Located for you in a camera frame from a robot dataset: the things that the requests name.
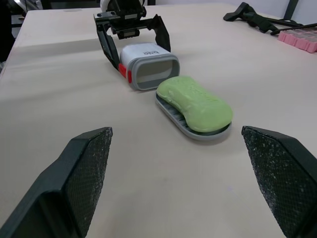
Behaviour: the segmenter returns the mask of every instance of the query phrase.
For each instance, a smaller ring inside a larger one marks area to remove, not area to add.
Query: pink plastic block
[[[317,28],[281,31],[278,39],[309,53],[317,51]]]

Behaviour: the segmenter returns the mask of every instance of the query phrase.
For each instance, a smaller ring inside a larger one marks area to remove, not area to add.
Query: plastic container
[[[127,45],[120,54],[119,72],[136,90],[156,89],[160,83],[179,75],[178,58],[154,43]]]

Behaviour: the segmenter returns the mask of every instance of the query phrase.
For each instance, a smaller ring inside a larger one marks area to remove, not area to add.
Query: soap dish
[[[157,93],[156,93],[156,103],[185,135],[187,135],[188,137],[194,140],[202,140],[202,141],[215,140],[226,135],[231,128],[231,123],[230,123],[229,125],[216,131],[197,132],[189,128],[184,116],[175,107],[167,103],[164,99],[160,98]]]

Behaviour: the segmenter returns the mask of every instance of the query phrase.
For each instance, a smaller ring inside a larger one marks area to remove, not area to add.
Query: soap bar
[[[197,132],[219,130],[232,121],[230,106],[212,95],[194,79],[178,76],[165,80],[157,94],[184,115],[187,125]]]

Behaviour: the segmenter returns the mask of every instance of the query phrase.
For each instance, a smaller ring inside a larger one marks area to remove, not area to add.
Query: table
[[[228,138],[185,137],[104,56],[93,13],[30,11],[0,78],[0,225],[36,177],[82,132],[113,127],[89,238],[282,238],[254,176],[243,125],[298,138],[317,155],[316,54],[222,17],[235,6],[149,6],[162,16],[181,74],[234,111]],[[154,41],[118,40],[118,48]]]

